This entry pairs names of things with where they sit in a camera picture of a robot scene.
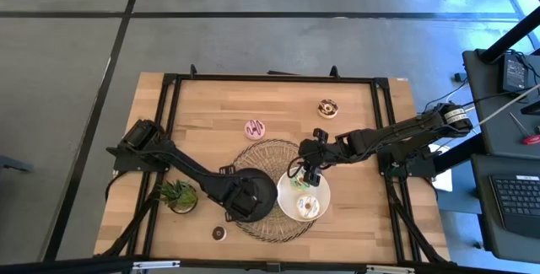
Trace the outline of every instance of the plant pot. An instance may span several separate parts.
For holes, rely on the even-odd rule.
[[[195,188],[192,186],[192,185],[189,185],[195,192],[197,192],[195,190]],[[179,207],[169,207],[169,209],[172,211],[172,212],[175,212],[176,214],[186,214],[186,213],[189,213],[191,211],[193,211],[193,209],[197,206],[197,203],[199,202],[199,200],[195,200],[195,203],[193,203],[191,206],[187,207],[187,208],[184,208],[184,209],[180,209]]]

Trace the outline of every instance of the black keyboard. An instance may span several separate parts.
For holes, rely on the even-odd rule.
[[[540,176],[492,175],[490,179],[505,229],[540,238]]]

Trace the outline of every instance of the round wicker mat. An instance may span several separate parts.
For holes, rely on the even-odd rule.
[[[298,156],[298,145],[278,139],[255,143],[236,157],[233,165],[237,170],[256,168],[266,172],[275,184],[287,170],[289,162]],[[310,228],[315,221],[301,223],[289,218],[276,202],[272,211],[262,220],[236,225],[252,237],[283,243],[295,239]]]

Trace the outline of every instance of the red screwdriver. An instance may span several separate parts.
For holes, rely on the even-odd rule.
[[[527,129],[521,124],[521,122],[517,120],[517,118],[514,116],[514,114],[510,113],[510,116],[517,123],[517,125],[521,127],[521,129],[526,134],[525,139],[523,139],[523,141],[521,143],[526,144],[526,145],[540,143],[540,135],[531,135],[527,131]]]

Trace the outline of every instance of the wooden table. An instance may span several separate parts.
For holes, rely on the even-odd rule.
[[[137,119],[154,118],[162,78],[163,73],[141,74],[127,130]],[[389,80],[396,120],[414,116],[407,79]],[[334,119],[325,120],[317,114],[321,98],[339,104]],[[380,101],[383,120],[387,123],[382,91]],[[311,138],[316,127],[327,131],[330,141],[335,135],[354,129],[376,128],[367,84],[186,80],[181,83],[172,139],[184,153],[217,171],[254,143],[243,134],[243,126],[249,119],[264,121],[266,139],[296,143]],[[284,244],[253,239],[234,223],[226,223],[224,209],[199,191],[197,208],[186,215],[174,214],[160,205],[151,256],[236,261],[396,262],[386,190],[378,174],[376,156],[357,164],[338,165],[325,171],[325,176],[332,190],[330,207],[297,239]],[[165,178],[187,179],[176,169]],[[108,249],[132,219],[140,180],[140,173],[130,173],[112,186],[96,241],[96,254]],[[438,253],[448,259],[433,189],[421,179],[409,179],[408,184],[415,222]],[[222,242],[212,239],[216,226],[224,226],[228,231]],[[407,230],[404,224],[401,226],[405,255],[410,259]],[[139,230],[138,253],[143,247],[145,230],[146,219]]]

